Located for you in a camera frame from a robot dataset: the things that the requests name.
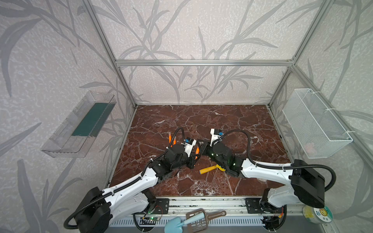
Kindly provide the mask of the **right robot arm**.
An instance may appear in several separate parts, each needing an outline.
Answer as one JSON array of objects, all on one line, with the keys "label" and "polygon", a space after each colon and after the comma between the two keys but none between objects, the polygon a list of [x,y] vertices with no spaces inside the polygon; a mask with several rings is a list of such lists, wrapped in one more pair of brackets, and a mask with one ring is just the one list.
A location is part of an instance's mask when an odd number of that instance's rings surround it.
[{"label": "right robot arm", "polygon": [[337,179],[335,171],[324,165],[309,165],[299,159],[287,164],[257,162],[233,155],[220,141],[215,144],[199,141],[197,145],[202,156],[208,156],[229,176],[281,183],[282,187],[264,191],[262,205],[280,208],[303,203],[314,208],[324,208],[325,192],[334,186]]}]

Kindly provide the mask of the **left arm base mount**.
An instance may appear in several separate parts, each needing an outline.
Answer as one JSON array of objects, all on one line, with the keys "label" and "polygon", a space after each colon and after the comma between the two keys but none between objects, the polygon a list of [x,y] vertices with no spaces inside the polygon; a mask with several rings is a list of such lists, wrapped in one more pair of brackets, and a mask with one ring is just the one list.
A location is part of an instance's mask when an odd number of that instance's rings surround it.
[{"label": "left arm base mount", "polygon": [[147,214],[158,214],[164,215],[169,212],[170,199],[167,198],[156,198],[149,202],[148,206],[145,209]]}]

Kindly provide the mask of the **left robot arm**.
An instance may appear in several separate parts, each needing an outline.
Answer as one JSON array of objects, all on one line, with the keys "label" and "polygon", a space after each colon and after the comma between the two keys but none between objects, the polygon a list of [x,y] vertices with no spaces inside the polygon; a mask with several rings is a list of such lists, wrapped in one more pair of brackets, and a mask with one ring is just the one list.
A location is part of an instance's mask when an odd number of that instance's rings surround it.
[{"label": "left robot arm", "polygon": [[103,233],[115,221],[148,210],[155,197],[149,188],[171,177],[184,167],[192,169],[196,141],[187,139],[168,146],[163,154],[151,160],[144,170],[132,178],[110,188],[89,190],[75,212],[64,221],[67,230],[81,233]]}]

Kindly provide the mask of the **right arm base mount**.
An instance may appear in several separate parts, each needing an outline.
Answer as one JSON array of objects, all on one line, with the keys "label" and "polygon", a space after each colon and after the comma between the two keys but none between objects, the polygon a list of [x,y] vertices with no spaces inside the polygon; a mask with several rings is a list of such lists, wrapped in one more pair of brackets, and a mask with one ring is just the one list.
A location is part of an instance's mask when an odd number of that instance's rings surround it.
[{"label": "right arm base mount", "polygon": [[246,198],[245,206],[249,214],[273,214],[276,210],[262,205],[260,202],[261,198]]}]

